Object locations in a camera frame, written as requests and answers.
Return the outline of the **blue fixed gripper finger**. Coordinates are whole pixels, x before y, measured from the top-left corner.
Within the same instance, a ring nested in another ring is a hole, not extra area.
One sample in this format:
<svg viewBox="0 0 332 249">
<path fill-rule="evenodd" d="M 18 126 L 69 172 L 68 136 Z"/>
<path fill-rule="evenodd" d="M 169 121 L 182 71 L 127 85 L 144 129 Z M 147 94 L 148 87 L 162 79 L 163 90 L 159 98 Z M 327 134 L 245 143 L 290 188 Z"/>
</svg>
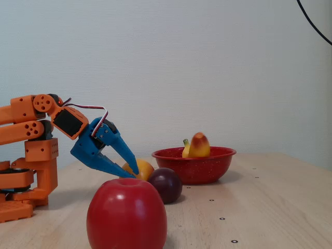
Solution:
<svg viewBox="0 0 332 249">
<path fill-rule="evenodd" d="M 98 153 L 92 157 L 91 168 L 122 178 L 135 178 L 135 176 L 124 170 L 118 164 L 112 162 L 102 153 Z"/>
</svg>

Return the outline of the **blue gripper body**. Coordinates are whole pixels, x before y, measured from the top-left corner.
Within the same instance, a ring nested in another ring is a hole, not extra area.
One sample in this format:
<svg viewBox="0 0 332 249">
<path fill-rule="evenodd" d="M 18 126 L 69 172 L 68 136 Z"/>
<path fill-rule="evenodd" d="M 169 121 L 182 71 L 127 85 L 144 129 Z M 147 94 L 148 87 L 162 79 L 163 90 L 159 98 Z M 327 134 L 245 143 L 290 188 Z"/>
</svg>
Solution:
<svg viewBox="0 0 332 249">
<path fill-rule="evenodd" d="M 101 153 L 106 146 L 106 144 L 100 140 L 100 137 L 94 138 L 91 136 L 94 128 L 100 120 L 101 117 L 96 118 L 92 123 L 89 123 L 85 127 L 82 133 L 78 136 L 78 140 L 71 150 L 71 154 L 89 168 L 91 168 L 92 157 Z"/>
</svg>

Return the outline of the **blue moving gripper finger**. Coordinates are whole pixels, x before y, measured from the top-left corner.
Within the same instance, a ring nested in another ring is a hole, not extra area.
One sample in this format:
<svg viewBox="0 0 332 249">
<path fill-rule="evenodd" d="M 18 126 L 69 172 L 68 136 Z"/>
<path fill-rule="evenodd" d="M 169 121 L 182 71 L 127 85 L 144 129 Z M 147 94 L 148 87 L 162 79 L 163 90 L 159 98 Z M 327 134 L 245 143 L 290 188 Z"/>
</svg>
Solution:
<svg viewBox="0 0 332 249">
<path fill-rule="evenodd" d="M 99 127 L 95 127 L 91 134 L 94 138 L 100 137 L 106 146 L 111 146 L 117 153 L 128 163 L 131 174 L 138 174 L 136 158 L 130 148 L 122 139 L 120 132 L 113 123 L 100 123 Z"/>
</svg>

